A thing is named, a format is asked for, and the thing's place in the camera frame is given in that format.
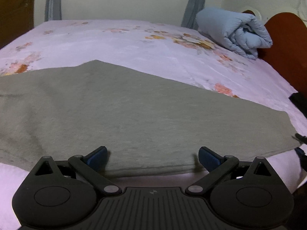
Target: metal pivot screw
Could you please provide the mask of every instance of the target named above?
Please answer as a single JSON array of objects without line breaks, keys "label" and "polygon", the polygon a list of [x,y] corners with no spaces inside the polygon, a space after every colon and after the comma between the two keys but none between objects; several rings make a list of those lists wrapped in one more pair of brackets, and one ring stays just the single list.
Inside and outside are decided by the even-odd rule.
[{"label": "metal pivot screw", "polygon": [[203,191],[203,188],[198,185],[193,185],[188,187],[188,191],[190,191],[191,193],[200,193],[201,191]]},{"label": "metal pivot screw", "polygon": [[114,186],[114,185],[108,185],[108,186],[104,187],[103,190],[107,193],[116,193],[117,191],[119,191],[119,187]]}]

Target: orange flower print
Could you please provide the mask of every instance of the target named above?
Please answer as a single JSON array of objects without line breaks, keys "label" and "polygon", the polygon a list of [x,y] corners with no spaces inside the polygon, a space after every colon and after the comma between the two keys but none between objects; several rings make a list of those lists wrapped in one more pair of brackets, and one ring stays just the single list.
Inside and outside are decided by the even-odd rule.
[{"label": "orange flower print", "polygon": [[53,30],[48,30],[48,31],[45,31],[43,34],[51,34],[51,33],[53,33]]},{"label": "orange flower print", "polygon": [[165,37],[163,37],[163,36],[151,35],[151,37],[153,37],[154,39],[157,39],[157,40],[165,40]]},{"label": "orange flower print", "polygon": [[163,36],[167,36],[167,37],[171,37],[172,35],[166,31],[154,31],[154,33],[159,34],[159,35],[163,35]]},{"label": "orange flower print", "polygon": [[214,86],[214,89],[220,93],[220,94],[225,94],[225,95],[228,95],[228,96],[231,96],[231,97],[234,97],[234,98],[238,98],[237,95],[234,95],[232,93],[232,90],[227,88],[226,86],[220,84],[220,83],[216,83],[215,86]]},{"label": "orange flower print", "polygon": [[129,31],[128,29],[124,29],[124,28],[108,28],[106,30],[104,30],[103,32],[106,31],[110,31],[112,33],[122,33],[123,31]]},{"label": "orange flower print", "polygon": [[197,49],[197,45],[190,43],[190,42],[183,42],[183,41],[176,41],[175,40],[174,43],[180,44],[180,45],[187,47],[187,48]]},{"label": "orange flower print", "polygon": [[238,69],[232,65],[232,64],[229,64],[229,67],[231,68],[231,70],[234,72],[234,73],[237,73],[238,72]]},{"label": "orange flower print", "polygon": [[25,49],[26,47],[31,46],[32,44],[33,44],[33,42],[27,42],[26,44],[24,44],[22,46],[16,47],[15,49],[16,49],[17,52],[20,52],[22,49]]},{"label": "orange flower print", "polygon": [[23,73],[28,69],[29,65],[21,64],[21,66],[18,68],[18,70],[15,73]]},{"label": "orange flower print", "polygon": [[70,24],[70,26],[80,26],[80,25],[86,25],[89,24],[89,22],[74,22]]},{"label": "orange flower print", "polygon": [[229,61],[233,61],[232,59],[230,59],[227,55],[224,55],[222,53],[219,53],[216,50],[213,50],[213,53],[215,53],[217,56],[219,56],[222,60],[229,60]]},{"label": "orange flower print", "polygon": [[209,50],[212,49],[212,47],[211,47],[209,44],[206,44],[206,43],[200,42],[199,45],[200,45],[202,48],[204,48],[204,49],[209,49]]},{"label": "orange flower print", "polygon": [[7,72],[4,75],[11,75],[13,73],[23,73],[28,70],[28,67],[34,61],[40,60],[40,52],[32,53],[23,60],[16,60],[11,63]]}]

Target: bed sheet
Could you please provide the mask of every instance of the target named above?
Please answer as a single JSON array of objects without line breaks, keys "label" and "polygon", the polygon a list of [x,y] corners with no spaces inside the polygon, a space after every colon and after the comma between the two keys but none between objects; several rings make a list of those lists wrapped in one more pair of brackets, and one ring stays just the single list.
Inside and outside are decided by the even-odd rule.
[{"label": "bed sheet", "polygon": [[[187,28],[130,20],[49,21],[0,50],[0,74],[74,67],[94,59],[286,111],[297,132],[307,133],[307,120],[288,99],[296,90],[268,63],[239,56]],[[293,192],[305,175],[295,151],[268,160]],[[114,182],[121,187],[186,187],[205,174],[124,177]],[[2,230],[19,227],[11,199],[26,175],[0,164]]]}]

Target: gray blanket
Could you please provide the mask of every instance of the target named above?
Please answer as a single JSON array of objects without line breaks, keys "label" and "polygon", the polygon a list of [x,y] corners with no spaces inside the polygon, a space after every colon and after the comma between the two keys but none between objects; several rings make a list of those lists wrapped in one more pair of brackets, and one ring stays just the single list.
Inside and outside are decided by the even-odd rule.
[{"label": "gray blanket", "polygon": [[0,110],[0,162],[26,170],[101,145],[107,177],[193,172],[201,146],[245,161],[299,146],[286,112],[97,60],[1,77]]},{"label": "gray blanket", "polygon": [[196,15],[205,36],[230,51],[249,59],[258,57],[258,48],[270,48],[272,39],[254,15],[206,7]]}]

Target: gray curtain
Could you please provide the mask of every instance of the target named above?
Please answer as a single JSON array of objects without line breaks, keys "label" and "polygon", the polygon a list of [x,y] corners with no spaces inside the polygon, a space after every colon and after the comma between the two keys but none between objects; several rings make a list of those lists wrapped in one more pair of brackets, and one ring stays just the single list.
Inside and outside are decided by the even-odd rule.
[{"label": "gray curtain", "polygon": [[62,20],[61,0],[46,0],[45,21]]},{"label": "gray curtain", "polygon": [[181,26],[197,30],[198,25],[196,24],[195,17],[204,8],[204,5],[205,0],[189,0],[185,8]]}]

